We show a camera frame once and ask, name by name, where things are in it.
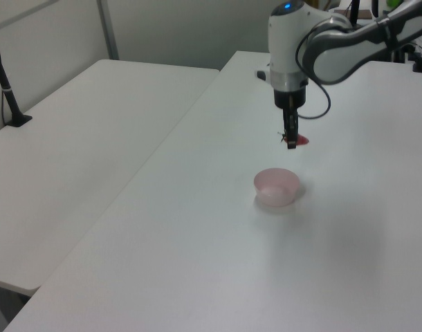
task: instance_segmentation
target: green object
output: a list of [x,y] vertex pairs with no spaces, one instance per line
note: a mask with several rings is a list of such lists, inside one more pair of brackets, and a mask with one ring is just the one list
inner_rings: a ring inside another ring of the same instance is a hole
[[401,0],[386,0],[386,4],[388,7],[390,8],[395,8],[399,5],[399,3],[401,2]]

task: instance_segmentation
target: black clamp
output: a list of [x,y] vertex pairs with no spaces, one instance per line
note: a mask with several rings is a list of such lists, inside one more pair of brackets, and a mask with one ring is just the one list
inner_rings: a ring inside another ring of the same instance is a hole
[[382,19],[377,19],[376,23],[378,25],[378,31],[380,32],[388,51],[392,52],[393,50],[396,50],[398,40],[391,19],[389,17],[383,17]]

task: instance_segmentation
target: white wall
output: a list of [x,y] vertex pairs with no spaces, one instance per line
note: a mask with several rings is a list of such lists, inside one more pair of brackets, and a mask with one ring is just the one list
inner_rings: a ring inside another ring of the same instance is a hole
[[21,111],[108,58],[96,0],[59,0],[2,28],[0,49]]
[[221,69],[236,50],[268,51],[284,0],[109,0],[120,59]]

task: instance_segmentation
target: plastic bowl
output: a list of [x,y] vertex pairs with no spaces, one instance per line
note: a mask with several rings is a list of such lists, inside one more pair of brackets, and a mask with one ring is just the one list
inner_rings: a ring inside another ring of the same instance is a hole
[[269,168],[254,177],[257,198],[269,206],[285,206],[295,200],[300,180],[292,171],[283,168]]

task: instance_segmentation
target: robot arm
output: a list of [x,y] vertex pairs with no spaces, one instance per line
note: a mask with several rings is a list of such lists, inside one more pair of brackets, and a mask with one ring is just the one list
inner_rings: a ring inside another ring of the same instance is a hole
[[336,14],[291,0],[269,20],[270,83],[283,109],[288,148],[297,143],[297,109],[305,103],[308,77],[318,84],[347,79],[364,63],[422,35],[422,0],[404,3],[387,17],[359,30]]

